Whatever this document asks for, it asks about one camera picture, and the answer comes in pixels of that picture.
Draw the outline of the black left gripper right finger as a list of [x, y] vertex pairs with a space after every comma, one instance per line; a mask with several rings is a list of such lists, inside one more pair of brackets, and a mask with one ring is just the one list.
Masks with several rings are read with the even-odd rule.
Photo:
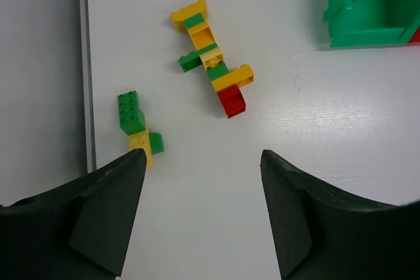
[[419, 278], [418, 202], [354, 195], [271, 150], [261, 176], [282, 279]]

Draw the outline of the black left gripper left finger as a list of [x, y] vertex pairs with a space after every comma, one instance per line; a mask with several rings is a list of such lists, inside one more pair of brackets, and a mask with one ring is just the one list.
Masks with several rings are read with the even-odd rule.
[[135, 149], [104, 167], [1, 208], [2, 279], [121, 276], [146, 171]]

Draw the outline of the green yellow lego cluster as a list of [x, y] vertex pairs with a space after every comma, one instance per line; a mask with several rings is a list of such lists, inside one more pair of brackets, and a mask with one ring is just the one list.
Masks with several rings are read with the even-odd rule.
[[153, 155], [164, 152], [163, 137], [151, 132], [148, 121], [138, 102], [135, 90], [117, 97], [119, 127], [128, 136], [129, 149], [142, 149], [146, 154], [146, 168], [154, 167]]

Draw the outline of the lego brick tower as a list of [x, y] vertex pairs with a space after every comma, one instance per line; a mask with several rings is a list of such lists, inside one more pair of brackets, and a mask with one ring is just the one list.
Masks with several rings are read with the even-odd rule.
[[254, 81], [254, 72], [249, 64], [228, 68], [208, 16], [206, 0], [197, 0], [169, 15], [175, 29], [186, 32], [194, 46], [192, 52], [178, 59], [178, 64], [184, 72], [203, 66], [227, 118], [232, 118], [246, 111], [241, 88]]

